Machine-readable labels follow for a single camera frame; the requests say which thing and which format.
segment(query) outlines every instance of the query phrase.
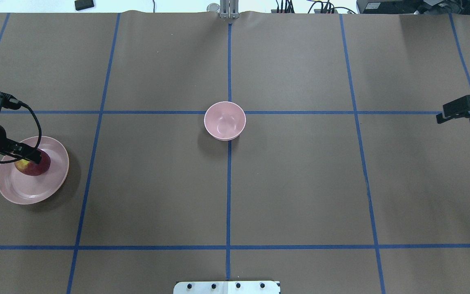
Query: table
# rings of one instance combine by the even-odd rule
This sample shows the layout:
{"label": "table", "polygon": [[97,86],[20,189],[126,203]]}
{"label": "table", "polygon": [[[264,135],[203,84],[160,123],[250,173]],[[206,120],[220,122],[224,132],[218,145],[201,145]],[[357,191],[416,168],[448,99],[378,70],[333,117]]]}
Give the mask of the table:
{"label": "table", "polygon": [[0,293],[470,292],[470,126],[435,120],[470,94],[469,16],[2,13],[0,90],[71,157],[49,199],[0,195]]}

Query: apple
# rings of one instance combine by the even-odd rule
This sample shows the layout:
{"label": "apple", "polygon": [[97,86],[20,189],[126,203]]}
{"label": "apple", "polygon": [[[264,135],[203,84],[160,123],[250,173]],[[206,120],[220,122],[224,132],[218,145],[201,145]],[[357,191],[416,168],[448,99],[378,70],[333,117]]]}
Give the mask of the apple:
{"label": "apple", "polygon": [[13,163],[16,169],[28,176],[38,176],[44,174],[50,168],[50,156],[41,149],[41,161],[39,164],[28,160],[20,160]]}

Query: pink bowl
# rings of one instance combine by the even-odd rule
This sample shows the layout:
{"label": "pink bowl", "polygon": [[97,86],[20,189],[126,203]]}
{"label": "pink bowl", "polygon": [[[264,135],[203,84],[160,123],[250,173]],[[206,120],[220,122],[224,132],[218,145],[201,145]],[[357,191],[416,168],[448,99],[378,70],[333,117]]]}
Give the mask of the pink bowl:
{"label": "pink bowl", "polygon": [[206,111],[204,126],[208,133],[217,140],[233,140],[244,130],[246,114],[240,106],[233,102],[217,102]]}

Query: pink plate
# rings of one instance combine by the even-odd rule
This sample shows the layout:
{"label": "pink plate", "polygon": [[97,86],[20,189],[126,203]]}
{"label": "pink plate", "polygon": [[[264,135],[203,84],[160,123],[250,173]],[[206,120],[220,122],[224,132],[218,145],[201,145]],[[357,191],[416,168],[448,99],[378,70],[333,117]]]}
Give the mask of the pink plate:
{"label": "pink plate", "polygon": [[246,114],[240,106],[233,102],[217,102],[206,111],[204,126],[208,133],[217,140],[233,140],[244,130]]}
{"label": "pink plate", "polygon": [[[37,136],[22,141],[32,147]],[[39,149],[50,156],[50,168],[39,176],[28,176],[16,169],[13,163],[0,164],[0,192],[8,201],[16,204],[33,204],[52,196],[65,182],[69,172],[69,154],[56,139],[41,137]],[[4,156],[2,160],[12,160]]]}

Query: metal bracket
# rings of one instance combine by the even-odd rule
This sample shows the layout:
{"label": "metal bracket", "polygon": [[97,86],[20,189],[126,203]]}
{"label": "metal bracket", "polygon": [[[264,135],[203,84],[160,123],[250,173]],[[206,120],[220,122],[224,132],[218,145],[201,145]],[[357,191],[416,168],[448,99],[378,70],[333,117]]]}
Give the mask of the metal bracket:
{"label": "metal bracket", "polygon": [[280,294],[279,281],[180,282],[173,294]]}
{"label": "metal bracket", "polygon": [[220,18],[239,18],[239,0],[220,0]]}

